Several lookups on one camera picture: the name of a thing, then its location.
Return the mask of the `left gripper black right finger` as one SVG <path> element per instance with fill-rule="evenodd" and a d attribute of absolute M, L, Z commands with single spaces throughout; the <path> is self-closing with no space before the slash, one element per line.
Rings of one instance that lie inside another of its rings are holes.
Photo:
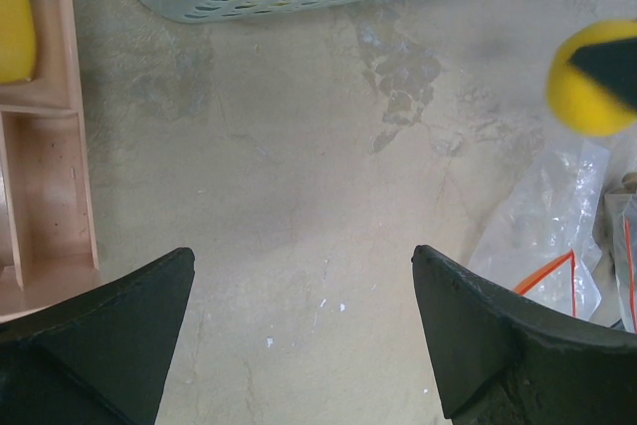
<path fill-rule="evenodd" d="M 445 418 L 635 423 L 635 335 L 541 306 L 430 246 L 415 248 L 412 271 Z"/>

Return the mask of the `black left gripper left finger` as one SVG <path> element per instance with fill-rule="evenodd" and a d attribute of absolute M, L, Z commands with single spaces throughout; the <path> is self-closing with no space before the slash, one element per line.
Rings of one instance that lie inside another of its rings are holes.
<path fill-rule="evenodd" d="M 4 424 L 152 424 L 185 317 L 195 256 L 178 248 L 1 325 Z"/>

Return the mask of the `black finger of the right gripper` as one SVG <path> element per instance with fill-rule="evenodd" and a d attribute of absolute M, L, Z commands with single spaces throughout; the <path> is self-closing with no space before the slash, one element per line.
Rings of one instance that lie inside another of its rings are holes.
<path fill-rule="evenodd" d="M 568 62 L 620 101 L 636 110 L 636 38 L 577 48 Z"/>

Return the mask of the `clear zip bag red seal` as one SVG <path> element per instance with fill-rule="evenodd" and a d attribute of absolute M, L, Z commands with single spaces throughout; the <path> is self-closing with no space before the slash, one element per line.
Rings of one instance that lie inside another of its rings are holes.
<path fill-rule="evenodd" d="M 609 152 L 580 138 L 546 147 L 496 209 L 469 268 L 526 299 L 589 320 L 601 303 L 593 238 Z"/>

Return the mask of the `yellow fake pear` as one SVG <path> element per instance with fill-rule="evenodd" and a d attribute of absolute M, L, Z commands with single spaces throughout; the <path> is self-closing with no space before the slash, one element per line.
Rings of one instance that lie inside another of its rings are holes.
<path fill-rule="evenodd" d="M 585 136 L 601 137 L 636 123 L 636 110 L 626 108 L 568 62 L 579 47 L 631 37 L 636 38 L 634 19 L 611 19 L 585 27 L 558 47 L 548 70 L 545 96 L 563 125 Z"/>

